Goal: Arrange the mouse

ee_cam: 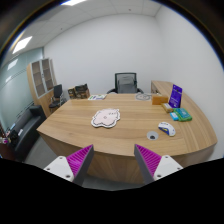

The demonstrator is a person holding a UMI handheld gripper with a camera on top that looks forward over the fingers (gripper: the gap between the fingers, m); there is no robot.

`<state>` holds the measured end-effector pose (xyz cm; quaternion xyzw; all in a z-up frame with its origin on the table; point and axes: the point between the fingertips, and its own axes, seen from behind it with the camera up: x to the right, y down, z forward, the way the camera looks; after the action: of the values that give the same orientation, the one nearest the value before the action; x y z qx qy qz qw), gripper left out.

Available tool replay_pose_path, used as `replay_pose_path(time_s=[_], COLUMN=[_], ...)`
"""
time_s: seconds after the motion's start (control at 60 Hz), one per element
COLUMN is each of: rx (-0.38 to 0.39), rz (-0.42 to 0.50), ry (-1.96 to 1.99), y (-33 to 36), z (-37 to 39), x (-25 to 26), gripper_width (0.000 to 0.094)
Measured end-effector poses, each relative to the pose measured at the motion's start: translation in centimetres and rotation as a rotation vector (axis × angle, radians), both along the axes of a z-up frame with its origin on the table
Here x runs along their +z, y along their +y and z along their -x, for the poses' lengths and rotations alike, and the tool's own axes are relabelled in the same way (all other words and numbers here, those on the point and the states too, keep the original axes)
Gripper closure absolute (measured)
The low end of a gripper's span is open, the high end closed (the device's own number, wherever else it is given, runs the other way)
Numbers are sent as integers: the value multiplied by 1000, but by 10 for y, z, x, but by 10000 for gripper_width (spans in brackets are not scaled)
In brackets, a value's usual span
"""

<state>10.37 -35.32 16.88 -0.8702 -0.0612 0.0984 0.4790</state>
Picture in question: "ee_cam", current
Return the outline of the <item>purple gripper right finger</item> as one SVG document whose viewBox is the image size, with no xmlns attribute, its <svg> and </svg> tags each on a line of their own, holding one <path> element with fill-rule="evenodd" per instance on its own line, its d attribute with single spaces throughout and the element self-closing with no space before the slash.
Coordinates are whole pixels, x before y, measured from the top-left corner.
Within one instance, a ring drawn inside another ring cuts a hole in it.
<svg viewBox="0 0 224 224">
<path fill-rule="evenodd" d="M 155 152 L 136 144 L 134 155 L 145 184 L 152 183 L 182 169 L 169 155 L 160 156 Z"/>
</svg>

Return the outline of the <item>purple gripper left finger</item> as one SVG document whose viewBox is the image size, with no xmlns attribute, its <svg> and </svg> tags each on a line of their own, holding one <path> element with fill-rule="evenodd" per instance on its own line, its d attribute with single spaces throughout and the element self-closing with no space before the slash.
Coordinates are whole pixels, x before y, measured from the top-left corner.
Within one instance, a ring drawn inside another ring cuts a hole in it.
<svg viewBox="0 0 224 224">
<path fill-rule="evenodd" d="M 94 147 L 89 145 L 71 155 L 58 156 L 44 170 L 81 186 L 94 156 Z"/>
</svg>

